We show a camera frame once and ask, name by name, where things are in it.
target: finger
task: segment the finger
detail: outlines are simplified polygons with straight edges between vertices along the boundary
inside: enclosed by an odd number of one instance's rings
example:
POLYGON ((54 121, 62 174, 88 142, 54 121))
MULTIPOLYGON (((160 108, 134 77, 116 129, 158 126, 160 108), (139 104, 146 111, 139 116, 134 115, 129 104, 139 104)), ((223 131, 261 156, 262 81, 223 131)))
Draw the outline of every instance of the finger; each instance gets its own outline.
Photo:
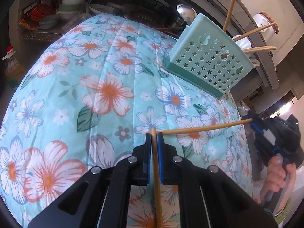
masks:
POLYGON ((270 172, 267 175, 265 182, 275 182, 278 184, 280 188, 283 188, 286 185, 284 179, 280 175, 277 175, 276 173, 273 172, 270 172))
POLYGON ((268 191, 273 191, 275 193, 278 192, 279 190, 280 190, 280 186, 276 182, 266 182, 260 191, 261 201, 265 200, 268 191))
POLYGON ((269 162, 268 162, 268 166, 269 164, 273 163, 273 164, 280 164, 282 162, 282 159, 278 156, 273 156, 269 162))
POLYGON ((269 174, 270 172, 276 173, 277 175, 281 176, 283 179, 285 179, 286 177, 285 170, 278 164, 274 164, 274 163, 268 164, 267 174, 269 174))

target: cooking oil bottle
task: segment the cooking oil bottle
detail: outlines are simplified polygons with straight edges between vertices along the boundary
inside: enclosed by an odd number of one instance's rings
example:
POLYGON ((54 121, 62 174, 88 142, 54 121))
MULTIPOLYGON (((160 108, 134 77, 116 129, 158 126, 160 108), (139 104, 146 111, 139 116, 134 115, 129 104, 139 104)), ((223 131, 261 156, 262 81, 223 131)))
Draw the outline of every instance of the cooking oil bottle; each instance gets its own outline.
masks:
POLYGON ((13 90, 18 88, 25 75, 25 67, 17 61, 15 53, 13 46, 9 46, 6 49, 6 56, 2 58, 2 61, 5 60, 4 74, 13 90))

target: wooden stick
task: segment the wooden stick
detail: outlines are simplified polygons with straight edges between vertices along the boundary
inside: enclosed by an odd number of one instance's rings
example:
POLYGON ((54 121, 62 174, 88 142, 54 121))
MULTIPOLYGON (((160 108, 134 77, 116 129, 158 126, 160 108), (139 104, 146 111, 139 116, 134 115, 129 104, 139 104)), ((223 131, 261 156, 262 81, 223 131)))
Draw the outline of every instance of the wooden stick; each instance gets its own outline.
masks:
POLYGON ((255 29, 253 29, 253 30, 251 30, 251 31, 249 31, 249 32, 247 32, 247 33, 242 34, 241 36, 238 36, 238 37, 235 38, 233 41, 234 41, 234 42, 239 41, 240 39, 243 39, 243 38, 245 38, 245 37, 248 37, 248 36, 250 36, 250 35, 252 35, 252 34, 255 34, 255 33, 257 33, 257 32, 260 32, 260 31, 262 31, 262 30, 264 30, 264 29, 266 29, 266 28, 268 28, 268 27, 274 26, 274 25, 276 25, 275 22, 274 22, 274 23, 271 23, 271 24, 268 24, 268 25, 264 25, 264 26, 255 28, 255 29))
POLYGON ((227 17, 226 17, 226 21, 225 21, 225 24, 224 24, 224 27, 223 27, 224 32, 227 31, 229 21, 230 21, 231 15, 232 15, 234 4, 235 4, 235 0, 231 0, 230 7, 229 7, 229 10, 228 10, 228 14, 227 14, 227 17))
POLYGON ((162 198, 161 198, 161 182, 159 179, 158 168, 158 155, 157 155, 157 142, 156 142, 156 129, 151 128, 152 137, 152 160, 153 160, 153 172, 154 172, 154 197, 156 207, 156 227, 163 228, 163 211, 162 211, 162 198))
POLYGON ((260 51, 269 51, 269 50, 276 50, 277 47, 275 46, 261 46, 261 47, 255 47, 255 48, 251 48, 251 49, 246 49, 243 50, 243 52, 245 54, 250 54, 250 53, 254 53, 254 52, 260 52, 260 51))
POLYGON ((163 133, 163 135, 177 135, 177 134, 189 134, 194 132, 202 132, 202 131, 209 131, 209 130, 215 130, 219 128, 228 128, 244 123, 252 122, 252 118, 237 121, 237 122, 230 122, 230 123, 224 123, 224 124, 218 124, 218 125, 212 125, 212 126, 206 126, 206 127, 198 127, 198 128, 180 128, 180 129, 169 129, 169 130, 163 130, 160 131, 163 133))

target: floral tablecloth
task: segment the floral tablecloth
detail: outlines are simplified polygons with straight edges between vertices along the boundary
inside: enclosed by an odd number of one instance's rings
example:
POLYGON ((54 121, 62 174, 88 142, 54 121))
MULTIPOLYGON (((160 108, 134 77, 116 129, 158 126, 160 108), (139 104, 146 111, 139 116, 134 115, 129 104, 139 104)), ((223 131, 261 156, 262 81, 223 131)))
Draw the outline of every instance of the floral tablecloth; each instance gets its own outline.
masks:
MULTIPOLYGON (((221 100, 163 69, 176 40, 101 14, 53 43, 14 94, 0 130, 0 192, 22 227, 88 169, 115 166, 157 130, 240 120, 221 100)), ((252 194, 243 126, 165 136, 195 165, 219 166, 252 194)), ((164 224, 179 226, 176 186, 162 187, 164 224)), ((129 227, 154 227, 153 181, 132 187, 129 227)))

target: metal spoon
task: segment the metal spoon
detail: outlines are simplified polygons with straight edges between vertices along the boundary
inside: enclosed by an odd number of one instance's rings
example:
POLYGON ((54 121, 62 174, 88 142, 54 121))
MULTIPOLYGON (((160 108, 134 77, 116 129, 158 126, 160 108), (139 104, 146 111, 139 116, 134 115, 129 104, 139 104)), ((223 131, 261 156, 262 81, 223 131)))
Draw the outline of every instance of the metal spoon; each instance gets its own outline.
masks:
POLYGON ((177 12, 183 18, 183 20, 190 26, 194 21, 197 13, 193 8, 188 5, 179 4, 176 6, 177 12))

